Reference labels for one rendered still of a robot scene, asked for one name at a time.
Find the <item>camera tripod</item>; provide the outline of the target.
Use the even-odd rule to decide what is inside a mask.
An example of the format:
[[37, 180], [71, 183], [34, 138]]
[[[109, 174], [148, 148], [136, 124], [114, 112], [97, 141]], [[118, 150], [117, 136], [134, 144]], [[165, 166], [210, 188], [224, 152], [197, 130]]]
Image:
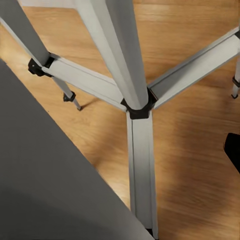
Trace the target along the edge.
[[32, 57], [28, 70], [126, 112], [130, 209], [0, 57], [0, 240], [159, 240], [154, 110], [238, 56], [239, 26], [149, 84], [132, 0], [72, 0], [112, 78], [48, 52], [17, 0], [0, 22]]

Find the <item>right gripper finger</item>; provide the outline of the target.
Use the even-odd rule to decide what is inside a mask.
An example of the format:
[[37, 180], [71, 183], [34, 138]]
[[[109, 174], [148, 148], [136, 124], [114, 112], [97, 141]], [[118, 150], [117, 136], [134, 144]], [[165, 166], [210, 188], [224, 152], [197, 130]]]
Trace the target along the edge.
[[224, 146], [224, 151], [240, 173], [240, 135], [229, 133]]

